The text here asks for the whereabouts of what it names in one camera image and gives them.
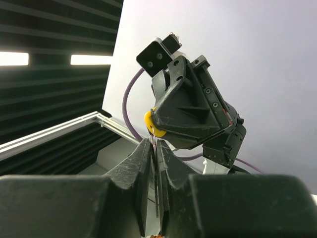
metal frame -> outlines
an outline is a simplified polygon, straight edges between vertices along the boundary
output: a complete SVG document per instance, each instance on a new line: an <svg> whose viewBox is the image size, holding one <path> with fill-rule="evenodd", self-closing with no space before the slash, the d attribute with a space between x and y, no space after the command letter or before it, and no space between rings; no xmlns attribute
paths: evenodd
<svg viewBox="0 0 317 238"><path fill-rule="evenodd" d="M139 144L126 127L98 112L93 112L0 145L0 161L94 122L99 123L102 127L106 127L118 135L121 135L134 144Z"/></svg>

purple cable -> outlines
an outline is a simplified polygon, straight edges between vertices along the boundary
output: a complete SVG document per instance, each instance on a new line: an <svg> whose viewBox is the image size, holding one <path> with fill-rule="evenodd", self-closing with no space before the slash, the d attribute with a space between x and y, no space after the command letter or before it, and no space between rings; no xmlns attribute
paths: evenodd
<svg viewBox="0 0 317 238"><path fill-rule="evenodd" d="M130 130L130 132L132 133L132 135L139 141L141 142L142 137L138 134L138 132L134 129L133 125L131 124L130 120L129 120L129 116L128 116L128 112L127 112L127 101L128 101L128 96L129 93L131 91L132 86L134 85L134 83L137 81L137 79L141 76L141 74L144 72L144 69L141 68L136 74L135 76L132 78L131 82L128 84L124 95L123 95L123 101L122 101L122 114L123 114L123 119L125 124L127 125L128 129Z"/></svg>
<svg viewBox="0 0 317 238"><path fill-rule="evenodd" d="M124 95L123 95L123 101L122 101L122 114L123 114L123 119L125 124L127 125L128 129L131 131L132 135L139 141L141 142L142 137L139 135L139 133L134 129L133 125L130 122L129 116L128 116L128 112L127 112L127 101L128 101L128 97L129 97L129 93L131 91L131 88L133 87L134 83L137 81L137 79L141 76L141 74L144 72L144 69L141 68L136 74L135 76L132 78L132 80L130 81L130 83L128 84ZM193 156L189 156L189 157L178 157L181 161L190 161L190 160L194 160L197 159L199 157L203 156L202 153L199 153L197 155L193 155ZM244 160L238 159L236 158L236 161L239 161L249 167L251 167L252 169L258 171L261 174L265 173L263 171L261 171L260 169L258 169L257 167L249 164L248 162L245 162Z"/></svg>
<svg viewBox="0 0 317 238"><path fill-rule="evenodd" d="M249 166L250 168L252 168L252 169L258 171L259 173L261 173L261 174L263 174L263 175L266 175L266 173L264 173L262 170L258 169L257 167L255 167L255 166L249 164L248 162L246 162L246 161L244 161L244 160L241 160L241 159L236 158L236 161L239 161L239 162L241 162L242 164L245 164L245 165Z"/></svg>

